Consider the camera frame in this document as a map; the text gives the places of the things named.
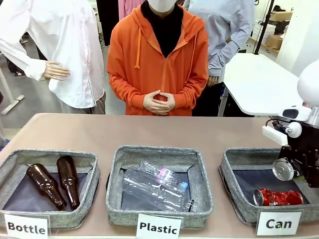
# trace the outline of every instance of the white face mask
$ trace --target white face mask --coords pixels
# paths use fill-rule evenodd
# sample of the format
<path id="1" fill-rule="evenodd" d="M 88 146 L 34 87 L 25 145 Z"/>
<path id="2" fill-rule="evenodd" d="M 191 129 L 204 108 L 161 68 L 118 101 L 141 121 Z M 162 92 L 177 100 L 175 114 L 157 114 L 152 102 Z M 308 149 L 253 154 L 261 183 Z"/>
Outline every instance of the white face mask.
<path id="1" fill-rule="evenodd" d="M 151 7 L 158 12 L 167 12 L 175 4 L 176 0 L 148 0 Z"/>

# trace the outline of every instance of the floor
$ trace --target floor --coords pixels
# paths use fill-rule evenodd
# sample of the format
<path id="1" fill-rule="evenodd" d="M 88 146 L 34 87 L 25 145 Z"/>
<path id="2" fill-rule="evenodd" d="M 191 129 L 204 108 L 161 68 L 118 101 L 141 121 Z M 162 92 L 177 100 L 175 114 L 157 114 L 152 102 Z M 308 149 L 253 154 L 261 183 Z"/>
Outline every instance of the floor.
<path id="1" fill-rule="evenodd" d="M 29 40 L 25 45 L 28 56 L 38 59 L 38 53 L 35 44 Z M 107 61 L 108 48 L 103 48 L 104 62 Z M 57 97 L 49 91 L 48 81 L 36 81 L 26 76 L 15 77 L 7 67 L 5 57 L 0 56 L 0 67 L 9 85 L 13 97 L 16 99 L 20 95 L 25 98 L 13 108 L 6 116 L 1 116 L 3 127 L 8 136 L 14 132 L 14 129 L 22 128 L 35 114 L 37 113 L 60 113 L 61 107 Z M 117 99 L 109 86 L 109 76 L 105 74 L 105 91 L 106 99 L 106 114 L 108 115 L 123 115 L 125 104 Z M 8 95 L 6 94 L 3 83 L 0 82 L 0 91 L 4 96 L 3 103 L 0 105 L 2 112 L 9 104 Z"/>

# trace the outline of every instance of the sleeve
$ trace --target sleeve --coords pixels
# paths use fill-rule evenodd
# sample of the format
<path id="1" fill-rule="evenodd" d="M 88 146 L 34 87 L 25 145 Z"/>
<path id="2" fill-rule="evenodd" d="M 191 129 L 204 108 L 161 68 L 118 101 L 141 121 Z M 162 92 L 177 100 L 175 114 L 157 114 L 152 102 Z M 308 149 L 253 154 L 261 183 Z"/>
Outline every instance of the sleeve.
<path id="1" fill-rule="evenodd" d="M 220 76 L 221 69 L 236 55 L 247 42 L 254 21 L 254 0 L 241 0 L 239 9 L 233 15 L 231 41 L 216 54 L 209 63 L 208 70 L 211 76 Z"/>
<path id="2" fill-rule="evenodd" d="M 189 78 L 178 94 L 174 94 L 175 107 L 185 108 L 196 105 L 196 99 L 204 90 L 208 81 L 208 36 L 203 28 L 195 40 L 194 57 Z"/>
<path id="3" fill-rule="evenodd" d="M 189 10 L 189 5 L 190 5 L 190 0 L 185 0 L 183 7 L 188 11 Z"/>
<path id="4" fill-rule="evenodd" d="M 131 86 L 126 77 L 122 38 L 118 25 L 112 31 L 111 43 L 108 53 L 107 72 L 109 73 L 109 84 L 115 96 L 125 101 L 131 107 L 143 109 L 145 95 Z"/>
<path id="5" fill-rule="evenodd" d="M 26 0 L 4 0 L 0 7 L 0 23 L 0 51 L 27 77 L 40 80 L 45 71 L 45 61 L 28 57 L 20 44 L 30 23 Z"/>
<path id="6" fill-rule="evenodd" d="M 119 0 L 119 20 L 125 17 L 125 0 Z"/>

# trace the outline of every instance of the cardboard box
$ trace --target cardboard box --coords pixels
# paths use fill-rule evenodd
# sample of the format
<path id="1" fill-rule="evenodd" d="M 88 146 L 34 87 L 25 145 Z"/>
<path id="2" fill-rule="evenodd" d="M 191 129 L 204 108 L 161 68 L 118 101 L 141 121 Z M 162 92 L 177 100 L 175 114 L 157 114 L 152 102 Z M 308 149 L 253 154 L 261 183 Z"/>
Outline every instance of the cardboard box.
<path id="1" fill-rule="evenodd" d="M 270 21 L 290 21 L 293 11 L 276 11 L 271 13 Z"/>
<path id="2" fill-rule="evenodd" d="M 283 39 L 280 37 L 280 35 L 270 35 L 268 36 L 266 41 L 267 46 L 276 50 L 279 50 L 282 44 Z"/>

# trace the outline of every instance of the plastic bottle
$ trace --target plastic bottle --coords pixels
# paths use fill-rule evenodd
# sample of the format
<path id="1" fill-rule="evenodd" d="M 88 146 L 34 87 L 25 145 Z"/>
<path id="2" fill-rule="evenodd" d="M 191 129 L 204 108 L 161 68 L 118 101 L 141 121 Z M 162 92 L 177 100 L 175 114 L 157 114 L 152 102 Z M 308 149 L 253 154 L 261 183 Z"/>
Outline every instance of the plastic bottle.
<path id="1" fill-rule="evenodd" d="M 74 165 L 73 158 L 63 156 L 56 162 L 59 172 L 61 188 L 66 192 L 72 210 L 80 205 L 78 193 L 78 174 Z"/>
<path id="2" fill-rule="evenodd" d="M 162 211 L 196 212 L 197 205 L 184 193 L 161 184 L 158 178 L 137 167 L 130 167 L 124 174 L 123 191 L 157 207 Z"/>
<path id="3" fill-rule="evenodd" d="M 59 191 L 58 183 L 42 164 L 37 163 L 28 167 L 26 174 L 41 195 L 48 197 L 58 210 L 65 209 L 66 201 Z"/>
<path id="4" fill-rule="evenodd" d="M 151 165 L 145 160 L 141 161 L 140 169 L 150 173 L 158 178 L 159 183 L 170 183 L 171 185 L 176 185 L 176 188 L 180 192 L 185 192 L 188 187 L 188 183 L 182 182 L 179 175 L 165 167 L 158 168 L 156 166 Z"/>

